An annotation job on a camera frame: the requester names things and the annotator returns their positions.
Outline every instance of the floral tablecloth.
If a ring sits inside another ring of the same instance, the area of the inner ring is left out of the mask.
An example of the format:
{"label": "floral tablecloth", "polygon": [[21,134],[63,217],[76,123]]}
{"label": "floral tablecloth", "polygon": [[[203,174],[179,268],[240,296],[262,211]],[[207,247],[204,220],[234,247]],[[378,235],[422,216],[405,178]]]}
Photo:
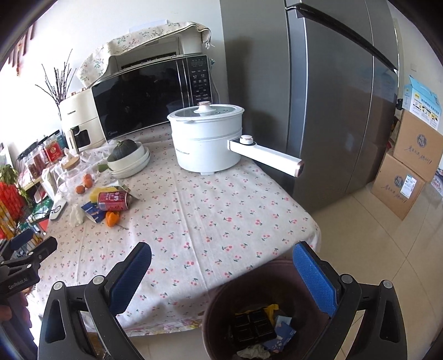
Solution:
{"label": "floral tablecloth", "polygon": [[[146,143],[151,160],[124,180],[141,199],[122,213],[128,231],[90,220],[72,228],[70,208],[50,222],[48,235],[58,240],[58,249],[39,271],[35,297],[41,314],[56,281],[73,286],[106,275],[142,241],[152,248],[152,264],[126,312],[117,316],[120,324],[130,336],[192,329],[211,289],[299,241],[317,248],[315,221],[252,160],[243,157],[210,176],[192,173],[179,167],[170,134],[169,125],[159,125],[130,136]],[[109,150],[93,151],[104,157]],[[97,183],[111,180],[106,171]],[[78,201],[86,203],[87,193]]]}
{"label": "floral tablecloth", "polygon": [[111,56],[124,54],[139,46],[146,45],[149,42],[176,34],[191,27],[194,27],[196,31],[202,34],[202,43],[206,48],[209,48],[211,31],[206,26],[191,21],[167,23],[165,25],[130,32],[129,34],[108,41],[86,58],[76,75],[84,86],[90,87],[105,74]]}

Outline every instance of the orange bell pepper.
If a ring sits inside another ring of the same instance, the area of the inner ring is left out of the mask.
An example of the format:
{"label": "orange bell pepper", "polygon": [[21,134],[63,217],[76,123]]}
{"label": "orange bell pepper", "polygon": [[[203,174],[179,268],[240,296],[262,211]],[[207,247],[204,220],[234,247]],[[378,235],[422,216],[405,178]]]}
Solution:
{"label": "orange bell pepper", "polygon": [[106,225],[109,227],[113,227],[115,224],[117,224],[120,220],[120,213],[118,211],[107,211],[106,216]]}

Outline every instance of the glass jar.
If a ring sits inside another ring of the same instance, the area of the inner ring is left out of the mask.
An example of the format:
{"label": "glass jar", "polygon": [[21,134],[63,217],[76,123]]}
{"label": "glass jar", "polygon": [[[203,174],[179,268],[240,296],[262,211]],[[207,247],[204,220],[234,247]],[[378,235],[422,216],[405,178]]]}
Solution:
{"label": "glass jar", "polygon": [[44,146],[46,155],[48,156],[48,159],[51,163],[56,163],[61,158],[63,158],[64,153],[60,148],[55,135],[51,135],[48,139],[46,139],[46,141],[44,142]]}
{"label": "glass jar", "polygon": [[66,145],[66,141],[65,141],[65,137],[63,136],[63,134],[60,132],[60,130],[57,130],[55,133],[55,138],[57,139],[58,144],[60,145],[60,149],[64,149],[67,148]]}
{"label": "glass jar", "polygon": [[40,175],[42,175],[42,171],[44,170],[46,165],[42,159],[42,156],[40,155],[40,150],[38,148],[35,148],[31,153],[31,157],[34,160],[34,164],[37,167],[37,171],[40,173]]}
{"label": "glass jar", "polygon": [[48,155],[46,155],[46,151],[45,151],[45,147],[44,147],[43,143],[41,143],[39,145],[38,149],[40,152],[40,156],[42,157],[43,162],[45,163],[45,167],[46,167],[46,165],[49,164],[49,159],[48,159]]}
{"label": "glass jar", "polygon": [[42,174],[41,172],[39,173],[33,157],[30,157],[28,160],[26,160],[26,167],[28,168],[29,172],[31,173],[31,177],[34,180],[38,179],[38,177]]}

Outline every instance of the microwave control panel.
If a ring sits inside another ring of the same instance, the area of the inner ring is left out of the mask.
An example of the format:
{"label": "microwave control panel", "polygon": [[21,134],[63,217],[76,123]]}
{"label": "microwave control panel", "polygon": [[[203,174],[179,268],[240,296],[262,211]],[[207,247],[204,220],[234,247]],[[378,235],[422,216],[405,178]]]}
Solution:
{"label": "microwave control panel", "polygon": [[192,102],[196,106],[200,101],[211,101],[208,57],[206,55],[187,58]]}

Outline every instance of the glass pot lid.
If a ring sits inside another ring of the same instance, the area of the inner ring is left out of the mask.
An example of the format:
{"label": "glass pot lid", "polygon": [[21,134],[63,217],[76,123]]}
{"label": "glass pot lid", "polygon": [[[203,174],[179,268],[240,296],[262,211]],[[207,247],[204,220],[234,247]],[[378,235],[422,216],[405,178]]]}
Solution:
{"label": "glass pot lid", "polygon": [[168,115],[168,119],[176,120],[216,120],[226,116],[242,114],[244,109],[235,105],[211,104],[200,102],[199,106],[176,110]]}

